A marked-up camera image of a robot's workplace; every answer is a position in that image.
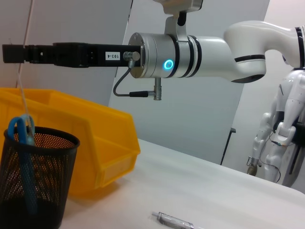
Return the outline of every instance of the blue led ring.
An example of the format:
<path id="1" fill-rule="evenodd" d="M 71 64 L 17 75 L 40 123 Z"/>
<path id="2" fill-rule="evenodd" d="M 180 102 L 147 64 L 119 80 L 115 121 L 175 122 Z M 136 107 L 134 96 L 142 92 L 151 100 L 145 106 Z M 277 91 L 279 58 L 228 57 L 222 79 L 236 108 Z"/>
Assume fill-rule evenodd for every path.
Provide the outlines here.
<path id="1" fill-rule="evenodd" d="M 173 68 L 173 61 L 172 60 L 167 60 L 164 62 L 164 69 L 165 70 L 170 70 Z"/>

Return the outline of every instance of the white wall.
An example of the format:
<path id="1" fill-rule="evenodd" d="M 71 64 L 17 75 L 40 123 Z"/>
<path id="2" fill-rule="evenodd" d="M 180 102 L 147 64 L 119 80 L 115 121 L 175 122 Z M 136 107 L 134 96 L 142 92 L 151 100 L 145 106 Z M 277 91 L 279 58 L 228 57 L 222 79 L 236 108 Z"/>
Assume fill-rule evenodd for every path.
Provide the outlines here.
<path id="1" fill-rule="evenodd" d="M 122 44 L 132 0 L 36 0 L 27 44 Z M 108 105 L 117 68 L 24 64 L 22 83 Z"/>
<path id="2" fill-rule="evenodd" d="M 287 28 L 302 26 L 305 25 L 304 9 L 304 0 L 270 0 L 265 21 Z M 279 83 L 292 69 L 284 64 L 281 54 L 277 51 L 266 53 L 266 64 L 266 76 L 244 86 L 232 125 L 237 132 L 232 135 L 224 158 L 224 166 L 241 172 L 247 171 L 246 162 L 252 154 L 253 140 L 262 115 L 269 112 Z M 265 152 L 269 146 L 270 142 L 266 144 Z M 263 167 L 258 170 L 258 176 L 263 177 Z"/>
<path id="3" fill-rule="evenodd" d="M 187 16 L 188 34 L 223 36 L 236 22 L 263 20 L 269 0 L 204 0 Z M 164 33 L 161 4 L 134 0 L 124 43 L 134 32 Z M 120 78 L 126 68 L 119 68 Z M 163 100 L 111 96 L 110 106 L 133 115 L 138 137 L 205 160 L 220 163 L 243 85 L 221 78 L 162 80 Z M 130 75 L 118 91 L 152 90 L 153 80 Z"/>
<path id="4" fill-rule="evenodd" d="M 0 44 L 23 44 L 31 0 L 0 1 Z M 17 80 L 16 64 L 3 63 L 0 46 L 0 87 L 15 87 Z"/>

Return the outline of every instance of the black cable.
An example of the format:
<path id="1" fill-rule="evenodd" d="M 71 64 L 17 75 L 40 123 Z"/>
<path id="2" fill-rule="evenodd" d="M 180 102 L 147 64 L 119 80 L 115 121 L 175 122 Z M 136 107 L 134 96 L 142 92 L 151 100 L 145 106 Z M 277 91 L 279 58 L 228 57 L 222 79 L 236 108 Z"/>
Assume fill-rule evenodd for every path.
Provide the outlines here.
<path id="1" fill-rule="evenodd" d="M 248 161 L 247 161 L 247 166 L 250 166 L 251 165 L 251 162 L 249 163 L 249 160 L 250 160 L 250 158 L 248 157 Z"/>
<path id="2" fill-rule="evenodd" d="M 116 88 L 119 86 L 119 84 L 122 82 L 122 80 L 130 73 L 131 70 L 132 70 L 131 68 L 128 68 L 127 72 L 125 72 L 125 74 L 118 80 L 118 82 L 116 82 L 115 86 L 113 87 L 113 93 L 116 96 L 119 96 L 119 97 L 129 97 L 129 94 L 118 94 L 116 92 Z"/>
<path id="3" fill-rule="evenodd" d="M 268 140 L 265 142 L 263 148 L 265 147 L 266 143 L 270 140 L 270 138 L 271 138 L 272 135 L 273 135 L 273 133 L 269 135 L 269 138 L 268 138 Z M 271 165 L 271 164 L 267 164 L 267 163 L 265 163 L 265 162 L 263 162 L 263 161 L 261 160 L 261 155 L 262 155 L 262 152 L 263 152 L 263 148 L 262 148 L 262 151 L 261 151 L 261 153 L 260 153 L 260 155 L 259 155 L 259 160 L 260 160 L 264 165 L 273 166 L 274 168 L 277 169 L 277 171 L 279 172 L 279 178 L 278 178 L 278 180 L 276 181 L 276 183 L 277 183 L 277 182 L 279 182 L 279 180 L 281 179 L 281 171 L 280 171 L 280 169 L 279 169 L 278 167 L 276 167 L 276 166 L 274 166 L 274 165 Z"/>

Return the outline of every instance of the robotic arm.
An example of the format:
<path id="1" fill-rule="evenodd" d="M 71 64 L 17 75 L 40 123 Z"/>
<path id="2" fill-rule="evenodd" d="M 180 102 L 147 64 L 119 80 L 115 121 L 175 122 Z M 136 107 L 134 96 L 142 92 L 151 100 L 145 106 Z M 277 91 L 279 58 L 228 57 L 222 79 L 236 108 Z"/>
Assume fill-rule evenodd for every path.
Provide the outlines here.
<path id="1" fill-rule="evenodd" d="M 266 73 L 264 53 L 270 49 L 281 52 L 292 67 L 305 65 L 304 26 L 286 29 L 266 22 L 246 21 L 229 27 L 224 40 L 192 36 L 186 34 L 186 14 L 199 10 L 203 0 L 155 1 L 163 5 L 165 13 L 173 14 L 166 20 L 164 34 L 135 33 L 129 45 L 3 45 L 3 60 L 82 68 L 132 66 L 134 78 L 156 79 L 151 93 L 156 100 L 161 99 L 158 93 L 161 78 L 217 76 L 235 83 L 256 81 Z M 139 60 L 132 58 L 134 52 L 140 54 Z"/>
<path id="2" fill-rule="evenodd" d="M 273 131 L 276 101 L 277 99 L 275 97 L 271 105 L 271 111 L 269 113 L 264 113 L 256 138 L 253 142 L 252 157 L 249 157 L 251 159 L 251 163 L 247 171 L 247 174 L 252 176 L 256 176 L 257 166 L 261 166 L 260 160 L 262 151 L 266 145 L 266 142 L 268 141 L 269 135 Z"/>

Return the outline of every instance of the yellow plastic bin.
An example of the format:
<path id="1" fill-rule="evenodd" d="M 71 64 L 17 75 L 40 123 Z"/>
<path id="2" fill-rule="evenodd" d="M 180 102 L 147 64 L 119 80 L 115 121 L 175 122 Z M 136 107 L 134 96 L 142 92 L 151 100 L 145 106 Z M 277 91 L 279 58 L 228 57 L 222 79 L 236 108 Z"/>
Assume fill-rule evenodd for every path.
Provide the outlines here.
<path id="1" fill-rule="evenodd" d="M 24 92 L 36 126 L 62 130 L 81 141 L 70 195 L 92 198 L 133 170 L 140 147 L 130 114 L 55 90 Z M 0 132 L 7 129 L 11 118 L 23 113 L 19 89 L 0 88 Z M 0 147 L 3 142 L 0 134 Z"/>

